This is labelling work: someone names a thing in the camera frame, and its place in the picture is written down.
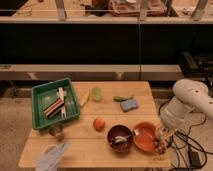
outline black wall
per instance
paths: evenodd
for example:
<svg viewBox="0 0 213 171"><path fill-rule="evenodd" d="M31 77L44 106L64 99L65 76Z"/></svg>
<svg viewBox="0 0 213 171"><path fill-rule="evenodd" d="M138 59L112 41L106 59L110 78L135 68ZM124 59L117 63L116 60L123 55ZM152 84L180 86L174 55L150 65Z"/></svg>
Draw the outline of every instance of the black wall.
<svg viewBox="0 0 213 171"><path fill-rule="evenodd" d="M213 51L213 25L0 24L0 40L5 64L176 64Z"/></svg>

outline utensil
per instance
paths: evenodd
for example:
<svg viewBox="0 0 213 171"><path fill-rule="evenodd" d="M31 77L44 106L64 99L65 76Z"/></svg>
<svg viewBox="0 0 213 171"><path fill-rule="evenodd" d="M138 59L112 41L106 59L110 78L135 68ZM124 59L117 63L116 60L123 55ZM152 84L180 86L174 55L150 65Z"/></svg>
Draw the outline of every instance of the utensil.
<svg viewBox="0 0 213 171"><path fill-rule="evenodd" d="M116 136L115 138L112 139L111 143L114 143L114 144L125 143L128 141L128 138L130 138L131 136L132 135Z"/></svg>
<svg viewBox="0 0 213 171"><path fill-rule="evenodd" d="M49 134L55 137L58 141L64 139L63 125L61 123L56 123L50 126Z"/></svg>

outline small cup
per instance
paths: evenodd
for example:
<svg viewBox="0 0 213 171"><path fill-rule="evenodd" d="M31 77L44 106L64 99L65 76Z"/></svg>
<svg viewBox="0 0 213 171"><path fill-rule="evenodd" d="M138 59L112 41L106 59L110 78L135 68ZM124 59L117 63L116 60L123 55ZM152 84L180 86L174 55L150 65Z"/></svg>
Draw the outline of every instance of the small cup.
<svg viewBox="0 0 213 171"><path fill-rule="evenodd" d="M63 126L60 123L56 123L50 126L49 134L55 137L58 141L64 139Z"/></svg>

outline red object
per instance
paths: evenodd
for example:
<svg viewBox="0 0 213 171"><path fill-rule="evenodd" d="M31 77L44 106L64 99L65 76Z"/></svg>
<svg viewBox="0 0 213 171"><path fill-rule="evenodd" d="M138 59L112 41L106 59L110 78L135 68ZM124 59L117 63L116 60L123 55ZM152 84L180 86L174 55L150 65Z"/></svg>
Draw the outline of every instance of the red object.
<svg viewBox="0 0 213 171"><path fill-rule="evenodd" d="M105 121L103 118L96 118L93 121L93 127L95 128L96 131L102 131L105 126Z"/></svg>
<svg viewBox="0 0 213 171"><path fill-rule="evenodd" d="M155 130L151 122L140 122L134 127L133 138L135 145L145 152L155 152Z"/></svg>

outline food item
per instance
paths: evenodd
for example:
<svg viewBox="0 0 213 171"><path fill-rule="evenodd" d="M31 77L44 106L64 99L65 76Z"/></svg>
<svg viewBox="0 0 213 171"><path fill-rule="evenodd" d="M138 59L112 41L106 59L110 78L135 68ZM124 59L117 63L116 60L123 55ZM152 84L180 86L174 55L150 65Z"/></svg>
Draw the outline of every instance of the food item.
<svg viewBox="0 0 213 171"><path fill-rule="evenodd" d="M87 93L84 95L84 97L81 99L81 101L80 101L80 106L81 107L84 107L84 105L88 102L88 100L89 100L89 94L90 94L90 92L89 91L87 91Z"/></svg>
<svg viewBox="0 0 213 171"><path fill-rule="evenodd" d="M133 98L133 96L131 96L131 97L114 96L113 100L115 102L123 102L123 101L129 100L129 99L132 99L132 98Z"/></svg>
<svg viewBox="0 0 213 171"><path fill-rule="evenodd" d="M95 128L96 131L102 131L104 126L105 126L105 121L103 118L98 117L93 121L93 127Z"/></svg>
<svg viewBox="0 0 213 171"><path fill-rule="evenodd" d="M46 117L51 119L53 116L55 116L61 110L63 105L64 105L64 101L62 101L60 98L58 98L58 99L56 99L56 101L54 101L50 106L48 106L44 110L44 114L46 115Z"/></svg>
<svg viewBox="0 0 213 171"><path fill-rule="evenodd" d="M93 87L90 90L90 97L93 101L100 101L101 100L101 89L99 87Z"/></svg>

